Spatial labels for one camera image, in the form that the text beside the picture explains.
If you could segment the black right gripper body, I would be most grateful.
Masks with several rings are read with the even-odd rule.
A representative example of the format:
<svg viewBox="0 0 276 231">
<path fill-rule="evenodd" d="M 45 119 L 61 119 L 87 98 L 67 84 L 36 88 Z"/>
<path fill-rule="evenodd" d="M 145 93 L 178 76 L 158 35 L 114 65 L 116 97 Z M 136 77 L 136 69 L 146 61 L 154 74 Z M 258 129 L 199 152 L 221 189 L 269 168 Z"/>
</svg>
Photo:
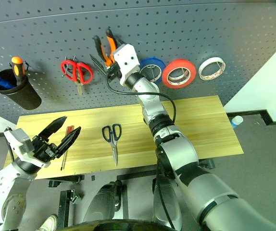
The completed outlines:
<svg viewBox="0 0 276 231">
<path fill-rule="evenodd" d="M 109 80 L 114 80 L 115 78 L 118 80 L 121 79 L 122 74 L 118 63 L 113 63 L 111 66 L 107 67 L 107 77 Z"/>
</svg>

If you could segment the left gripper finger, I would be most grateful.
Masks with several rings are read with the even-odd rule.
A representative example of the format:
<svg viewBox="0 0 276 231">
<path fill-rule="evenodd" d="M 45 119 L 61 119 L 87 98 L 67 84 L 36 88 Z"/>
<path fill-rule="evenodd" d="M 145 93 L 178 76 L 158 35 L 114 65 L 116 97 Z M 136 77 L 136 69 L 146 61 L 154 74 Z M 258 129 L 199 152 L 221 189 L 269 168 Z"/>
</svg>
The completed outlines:
<svg viewBox="0 0 276 231">
<path fill-rule="evenodd" d="M 55 157 L 60 158 L 76 141 L 81 131 L 81 127 L 78 127 L 67 134 L 56 148 Z"/>
<path fill-rule="evenodd" d="M 41 137 L 44 141 L 49 141 L 49 137 L 56 133 L 64 124 L 67 116 L 59 117 L 53 120 L 48 126 L 46 126 L 40 133 L 39 137 Z"/>
</svg>

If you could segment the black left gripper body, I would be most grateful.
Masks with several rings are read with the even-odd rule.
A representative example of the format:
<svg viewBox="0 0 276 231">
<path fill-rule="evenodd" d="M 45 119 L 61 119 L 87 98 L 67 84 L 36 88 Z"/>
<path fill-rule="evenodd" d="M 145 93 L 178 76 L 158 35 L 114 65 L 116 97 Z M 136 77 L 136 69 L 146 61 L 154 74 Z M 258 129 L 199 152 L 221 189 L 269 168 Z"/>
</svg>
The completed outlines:
<svg viewBox="0 0 276 231">
<path fill-rule="evenodd" d="M 54 143 L 49 144 L 40 136 L 34 136 L 32 144 L 34 147 L 34 158 L 47 163 L 58 157 L 56 154 L 57 146 Z"/>
</svg>

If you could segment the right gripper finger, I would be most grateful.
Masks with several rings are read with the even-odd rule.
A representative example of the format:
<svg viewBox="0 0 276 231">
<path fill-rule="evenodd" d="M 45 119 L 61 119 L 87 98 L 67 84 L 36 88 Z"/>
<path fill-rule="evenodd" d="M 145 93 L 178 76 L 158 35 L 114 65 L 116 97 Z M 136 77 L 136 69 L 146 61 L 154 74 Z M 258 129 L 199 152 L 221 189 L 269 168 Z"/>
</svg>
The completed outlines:
<svg viewBox="0 0 276 231">
<path fill-rule="evenodd" d="M 107 68 L 104 67 L 92 54 L 90 54 L 89 56 L 99 72 L 107 72 Z"/>
<path fill-rule="evenodd" d="M 107 75 L 107 71 L 104 69 L 103 65 L 97 61 L 97 60 L 92 60 L 96 69 L 103 75 L 106 76 Z"/>
</svg>

